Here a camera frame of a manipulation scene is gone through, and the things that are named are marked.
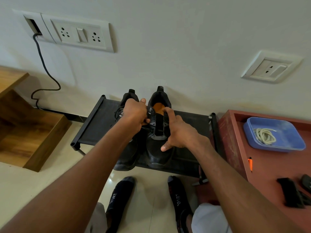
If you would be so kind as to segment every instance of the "shoe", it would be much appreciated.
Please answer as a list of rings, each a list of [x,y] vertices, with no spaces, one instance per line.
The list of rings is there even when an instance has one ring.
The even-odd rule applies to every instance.
[[[133,98],[135,101],[139,102],[137,95],[135,94],[135,90],[129,89],[128,93],[123,95],[122,101],[118,109],[115,112],[115,119],[116,122],[123,116],[123,109],[125,103],[128,99]],[[114,170],[116,171],[129,171],[135,167],[135,163],[138,157],[138,137],[139,135],[136,134],[126,148],[121,153],[119,160],[115,164]]]
[[[148,113],[153,115],[148,127],[150,128],[146,140],[146,163],[152,168],[163,168],[171,159],[173,148],[165,152],[161,147],[170,136],[169,117],[162,111],[164,107],[172,107],[167,94],[162,86],[152,95],[148,103]]]
[[[186,219],[188,215],[193,216],[193,213],[187,199],[185,188],[176,176],[169,176],[167,183],[169,185],[169,195],[171,196],[175,209],[177,230],[179,233],[189,233]]]
[[[132,194],[135,179],[131,176],[124,177],[112,192],[106,215],[111,218],[111,226],[106,233],[116,233],[118,231],[124,208]]]

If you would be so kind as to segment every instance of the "hand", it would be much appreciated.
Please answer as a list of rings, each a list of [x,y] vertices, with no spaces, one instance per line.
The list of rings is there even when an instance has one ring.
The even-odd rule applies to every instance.
[[[128,99],[125,103],[122,117],[129,119],[135,125],[137,124],[137,132],[139,132],[142,125],[150,122],[150,119],[147,119],[146,99],[142,98],[139,102],[132,98]]]
[[[183,148],[187,147],[191,140],[196,139],[199,134],[190,124],[185,123],[180,115],[175,116],[174,110],[169,107],[163,109],[169,116],[169,129],[171,136],[161,147],[161,151],[171,149],[173,146]]]

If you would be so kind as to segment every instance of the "tile floor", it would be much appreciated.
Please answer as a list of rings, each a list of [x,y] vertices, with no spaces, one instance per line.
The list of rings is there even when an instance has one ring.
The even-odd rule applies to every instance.
[[[82,156],[70,147],[70,142],[82,126],[73,122],[39,173],[0,163],[0,227],[12,218],[29,200],[77,163]],[[81,145],[84,152],[92,146]],[[123,214],[118,232],[177,232],[175,213],[167,178],[170,173],[135,167],[128,172],[112,171],[99,202],[107,208],[115,185],[125,176],[137,180],[134,192]],[[194,211],[197,197],[191,183],[195,178],[181,176],[188,200]]]

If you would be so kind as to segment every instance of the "black cable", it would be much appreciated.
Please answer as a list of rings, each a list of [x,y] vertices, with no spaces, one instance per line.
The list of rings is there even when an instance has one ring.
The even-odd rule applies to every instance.
[[[41,35],[42,35],[41,33],[35,33],[35,34],[33,35],[32,38],[34,39],[34,41],[35,41],[35,43],[36,43],[36,45],[37,45],[38,53],[39,53],[39,56],[40,56],[40,59],[41,59],[43,68],[45,69],[45,71],[46,71],[46,73],[48,74],[48,76],[49,76],[50,78],[52,78],[52,79],[57,83],[58,89],[38,89],[38,90],[35,90],[35,91],[31,94],[31,98],[32,98],[32,100],[36,100],[36,107],[37,107],[37,109],[40,109],[39,106],[38,106],[39,98],[34,98],[34,97],[33,97],[34,94],[35,94],[36,92],[38,92],[38,91],[59,91],[59,90],[62,88],[62,87],[60,86],[59,82],[58,82],[55,78],[53,78],[53,77],[51,76],[51,74],[49,73],[49,71],[46,69],[46,66],[45,66],[45,63],[44,63],[44,60],[43,60],[43,57],[42,57],[42,54],[41,54],[40,46],[39,46],[39,43],[38,43],[38,41],[37,41],[37,39],[36,39],[37,36],[41,36]]]

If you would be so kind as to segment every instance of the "wall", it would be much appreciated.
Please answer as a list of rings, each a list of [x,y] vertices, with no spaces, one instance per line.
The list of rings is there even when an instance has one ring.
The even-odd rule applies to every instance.
[[[165,87],[174,109],[228,109],[311,118],[311,0],[1,0],[0,65],[31,73],[25,98],[56,87],[33,40],[12,9],[109,21],[117,53],[40,43],[60,92],[40,92],[40,106],[88,116],[102,94],[120,100],[129,89],[148,101]],[[284,82],[240,76],[262,49],[304,57]]]

